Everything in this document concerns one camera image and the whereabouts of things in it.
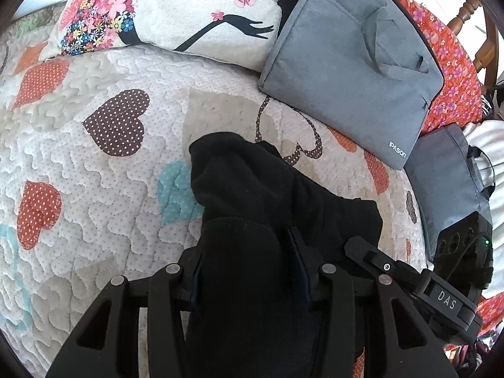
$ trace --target ipason logo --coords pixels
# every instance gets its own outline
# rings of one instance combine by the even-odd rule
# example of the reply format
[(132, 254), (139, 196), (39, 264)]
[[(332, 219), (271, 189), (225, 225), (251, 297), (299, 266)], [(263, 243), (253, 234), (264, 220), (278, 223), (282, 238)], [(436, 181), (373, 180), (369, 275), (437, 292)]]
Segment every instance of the ipason logo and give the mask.
[(394, 151), (396, 151), (396, 153), (406, 159), (406, 153), (400, 147), (395, 146), (394, 142), (390, 142), (389, 147), (391, 147)]

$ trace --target quilted bedspread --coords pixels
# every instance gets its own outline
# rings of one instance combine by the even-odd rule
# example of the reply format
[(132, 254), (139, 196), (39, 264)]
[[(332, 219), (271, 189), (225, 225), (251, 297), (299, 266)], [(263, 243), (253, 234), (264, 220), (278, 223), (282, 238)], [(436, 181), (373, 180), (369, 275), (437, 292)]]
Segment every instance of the quilted bedspread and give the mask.
[[(195, 245), (188, 147), (210, 132), (267, 140), (331, 192), (376, 200), (380, 248), (426, 266), (403, 171), (237, 66), (148, 45), (39, 63), (55, 17), (32, 14), (0, 38), (0, 328), (34, 377), (112, 276), (152, 275)], [(145, 314), (140, 325), (146, 376)]]

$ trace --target bag handle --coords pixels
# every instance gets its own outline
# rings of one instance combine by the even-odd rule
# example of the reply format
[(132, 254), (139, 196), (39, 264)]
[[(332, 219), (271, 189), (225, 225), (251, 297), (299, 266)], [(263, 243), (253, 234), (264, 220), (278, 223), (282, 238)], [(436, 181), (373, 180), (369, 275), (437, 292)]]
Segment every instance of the bag handle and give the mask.
[(469, 150), (467, 152), (467, 159), (471, 159), (471, 158), (476, 159), (477, 157), (479, 158), (481, 156), (481, 154), (485, 155), (485, 157), (487, 158), (488, 163), (490, 164), (490, 167), (492, 168), (492, 174), (493, 174), (493, 184), (491, 184), (490, 186), (487, 186), (481, 192), (488, 200), (488, 199), (490, 199), (490, 196), (492, 196), (493, 192), (495, 191), (495, 169), (493, 168), (492, 161), (487, 156), (487, 154), (485, 152), (483, 152), (477, 146), (470, 146), (469, 147)]
[(389, 65), (383, 64), (377, 61), (376, 59), (376, 37), (377, 37), (377, 27), (379, 21), (392, 21), (394, 24), (396, 22), (393, 18), (390, 17), (389, 12), (387, 10), (387, 6), (384, 5), (378, 8), (376, 11), (372, 12), (369, 17), (366, 18), (364, 23), (362, 24), (362, 34), (364, 34), (364, 42), (366, 44), (367, 52), (371, 57), (376, 68), (384, 75), (400, 80), (407, 79), (415, 79), (418, 78), (419, 75), (425, 75), (429, 73), (429, 62), (425, 60), (423, 55), (418, 55), (419, 66), (418, 69), (409, 69), (405, 67), (401, 67), (399, 65)]

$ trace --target gray bag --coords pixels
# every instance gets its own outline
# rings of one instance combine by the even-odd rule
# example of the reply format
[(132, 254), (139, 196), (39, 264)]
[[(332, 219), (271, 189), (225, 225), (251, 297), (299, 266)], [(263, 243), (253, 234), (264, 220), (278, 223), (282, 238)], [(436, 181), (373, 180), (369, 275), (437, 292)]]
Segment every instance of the gray bag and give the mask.
[(427, 41), (395, 0), (299, 0), (259, 88), (402, 169), (443, 87)]
[(492, 223), (488, 199), (493, 189), (485, 188), (481, 180), (475, 161), (480, 154), (453, 123), (421, 137), (404, 166), (418, 202), (431, 262), (443, 229), (473, 212)]

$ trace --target black cloth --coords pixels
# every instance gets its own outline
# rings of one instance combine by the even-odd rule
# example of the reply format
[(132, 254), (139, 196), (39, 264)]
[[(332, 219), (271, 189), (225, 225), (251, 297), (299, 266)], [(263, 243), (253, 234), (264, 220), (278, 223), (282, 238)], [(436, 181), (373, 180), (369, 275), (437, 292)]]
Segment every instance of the black cloth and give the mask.
[[(343, 245), (362, 236), (377, 246), (382, 221), (376, 203), (337, 197), (267, 142), (224, 132), (195, 141), (190, 153), (192, 190), (205, 207), (200, 304), (186, 334), (192, 376), (308, 378), (321, 314), (308, 312), (297, 294), (282, 247), (285, 230), (297, 226), (326, 262), (363, 277)], [(360, 355), (359, 306), (357, 313)]]

